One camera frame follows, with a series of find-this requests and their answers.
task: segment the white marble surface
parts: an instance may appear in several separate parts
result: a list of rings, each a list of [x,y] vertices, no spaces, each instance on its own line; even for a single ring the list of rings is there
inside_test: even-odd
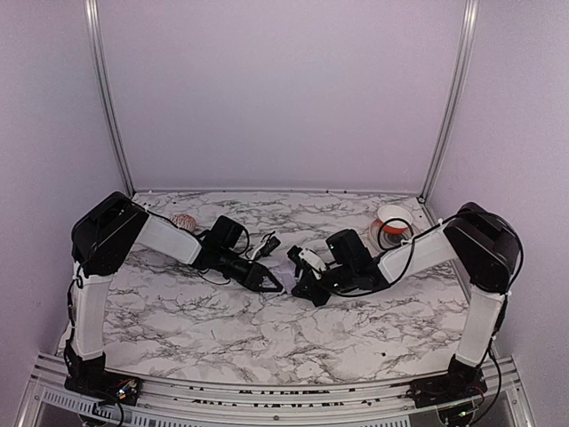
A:
[[[332,256],[325,239],[366,231],[379,205],[397,203],[428,223],[414,198],[325,193],[156,193],[135,201],[162,215],[191,214],[203,230],[225,214],[252,243],[272,230],[283,244]],[[216,273],[207,277],[223,279]],[[216,286],[194,270],[134,247],[111,285],[104,325],[108,366],[133,373],[221,383],[342,383],[445,369],[456,350],[467,303],[448,265],[380,293],[324,307],[287,294]]]

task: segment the purple wall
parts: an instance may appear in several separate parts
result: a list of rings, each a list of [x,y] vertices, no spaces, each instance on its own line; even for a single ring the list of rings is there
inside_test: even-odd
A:
[[[66,322],[70,231],[120,178],[82,2],[0,13],[0,425],[13,425],[37,353]]]
[[[537,425],[569,425],[569,8],[482,2],[469,77],[432,204],[503,215],[527,262],[500,348],[520,369]]]
[[[139,189],[419,192],[461,33],[455,0],[103,0]]]

